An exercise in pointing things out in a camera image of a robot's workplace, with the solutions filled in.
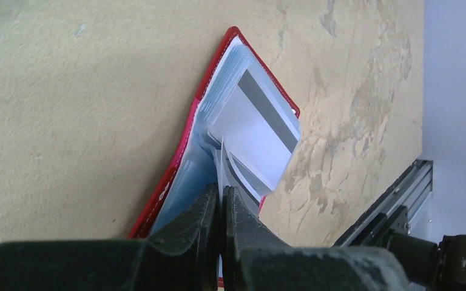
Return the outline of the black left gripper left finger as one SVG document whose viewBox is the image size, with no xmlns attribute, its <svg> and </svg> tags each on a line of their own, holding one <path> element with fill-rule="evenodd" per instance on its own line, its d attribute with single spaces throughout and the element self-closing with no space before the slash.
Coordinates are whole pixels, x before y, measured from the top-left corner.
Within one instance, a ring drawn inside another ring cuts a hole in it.
<svg viewBox="0 0 466 291">
<path fill-rule="evenodd" d="M 216 290 L 216 184 L 145 239 L 0 244 L 0 290 Z"/>
</svg>

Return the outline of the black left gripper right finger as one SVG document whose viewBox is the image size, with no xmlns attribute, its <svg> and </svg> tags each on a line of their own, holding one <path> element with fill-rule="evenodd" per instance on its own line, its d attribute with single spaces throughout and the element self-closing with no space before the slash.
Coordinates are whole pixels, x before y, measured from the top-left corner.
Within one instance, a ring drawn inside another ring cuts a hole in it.
<svg viewBox="0 0 466 291">
<path fill-rule="evenodd" d="M 246 207 L 238 188 L 226 186 L 223 194 L 225 290 L 409 290 L 389 251 L 291 247 Z"/>
</svg>

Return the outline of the red card holder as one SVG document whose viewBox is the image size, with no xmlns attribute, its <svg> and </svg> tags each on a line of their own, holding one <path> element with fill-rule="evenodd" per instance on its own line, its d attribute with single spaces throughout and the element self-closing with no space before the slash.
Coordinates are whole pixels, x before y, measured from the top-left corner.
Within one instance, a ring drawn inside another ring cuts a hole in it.
<svg viewBox="0 0 466 291">
<path fill-rule="evenodd" d="M 246 249 L 285 243 L 258 218 L 301 139 L 300 110 L 236 26 L 193 98 L 177 150 L 132 227 L 144 290 L 235 289 Z"/>
</svg>

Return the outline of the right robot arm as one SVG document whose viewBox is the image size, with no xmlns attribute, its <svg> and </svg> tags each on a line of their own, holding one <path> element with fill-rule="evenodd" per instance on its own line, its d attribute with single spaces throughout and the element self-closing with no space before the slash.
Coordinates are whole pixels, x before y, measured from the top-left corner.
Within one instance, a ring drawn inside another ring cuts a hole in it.
<svg viewBox="0 0 466 291">
<path fill-rule="evenodd" d="M 425 206 L 379 213 L 368 226 L 369 244 L 392 253 L 412 283 L 428 290 L 466 290 L 466 235 L 426 240 L 427 215 Z"/>
</svg>

